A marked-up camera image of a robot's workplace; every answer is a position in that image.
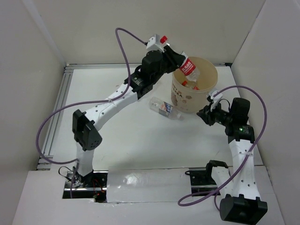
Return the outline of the large red label bottle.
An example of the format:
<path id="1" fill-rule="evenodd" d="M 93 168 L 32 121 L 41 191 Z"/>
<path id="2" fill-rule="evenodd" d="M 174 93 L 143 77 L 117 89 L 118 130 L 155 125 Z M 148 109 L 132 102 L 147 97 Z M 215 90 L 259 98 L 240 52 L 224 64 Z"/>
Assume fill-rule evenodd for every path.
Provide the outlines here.
<path id="1" fill-rule="evenodd" d="M 166 45 L 170 46 L 167 40 L 168 38 L 166 36 L 162 36 L 160 38 L 160 42 L 163 48 Z M 200 75 L 199 69 L 196 67 L 196 65 L 191 61 L 191 59 L 186 55 L 184 51 L 182 51 L 179 54 L 184 55 L 184 63 L 179 68 L 179 70 L 184 74 L 187 80 L 196 82 Z"/>

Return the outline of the small red label bottle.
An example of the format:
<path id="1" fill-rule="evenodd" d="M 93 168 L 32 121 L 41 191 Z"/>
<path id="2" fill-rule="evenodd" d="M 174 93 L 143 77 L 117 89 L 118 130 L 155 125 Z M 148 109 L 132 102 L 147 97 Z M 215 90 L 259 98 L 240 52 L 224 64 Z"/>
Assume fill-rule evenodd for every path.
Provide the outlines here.
<path id="1" fill-rule="evenodd" d="M 183 83 L 182 83 L 182 86 L 186 87 L 186 88 L 189 88 L 189 89 L 192 89 L 192 90 L 199 90 L 199 88 L 197 87 L 197 83 L 194 82 L 194 81 L 188 81 L 188 80 L 185 80 Z"/>

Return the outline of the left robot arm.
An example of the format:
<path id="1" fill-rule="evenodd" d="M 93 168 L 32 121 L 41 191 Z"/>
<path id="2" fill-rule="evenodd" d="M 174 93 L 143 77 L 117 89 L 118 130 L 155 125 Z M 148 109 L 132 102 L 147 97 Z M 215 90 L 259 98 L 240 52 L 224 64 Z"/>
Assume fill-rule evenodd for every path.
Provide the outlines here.
<path id="1" fill-rule="evenodd" d="M 80 186 L 87 187 L 92 183 L 92 161 L 95 148 L 102 142 L 99 133 L 102 126 L 123 108 L 150 92 L 163 74 L 175 71 L 184 61 L 185 56 L 169 46 L 163 50 L 148 51 L 141 65 L 106 99 L 107 102 L 84 112 L 76 110 L 73 113 L 72 131 L 79 160 L 73 170 Z"/>

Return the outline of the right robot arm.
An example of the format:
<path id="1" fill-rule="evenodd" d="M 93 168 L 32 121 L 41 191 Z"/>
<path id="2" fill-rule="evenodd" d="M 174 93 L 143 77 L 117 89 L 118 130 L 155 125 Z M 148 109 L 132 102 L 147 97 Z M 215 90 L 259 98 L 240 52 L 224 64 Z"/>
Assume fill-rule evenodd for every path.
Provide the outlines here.
<path id="1" fill-rule="evenodd" d="M 223 221 L 244 225 L 256 225 L 268 211 L 268 205 L 261 200 L 255 180 L 254 146 L 255 133 L 248 124 L 250 102 L 234 98 L 226 112 L 220 100 L 209 97 L 209 105 L 197 115 L 209 126 L 218 123 L 225 127 L 232 154 L 233 174 L 225 162 L 211 160 L 206 167 L 205 180 L 220 187 L 222 199 L 219 213 Z"/>

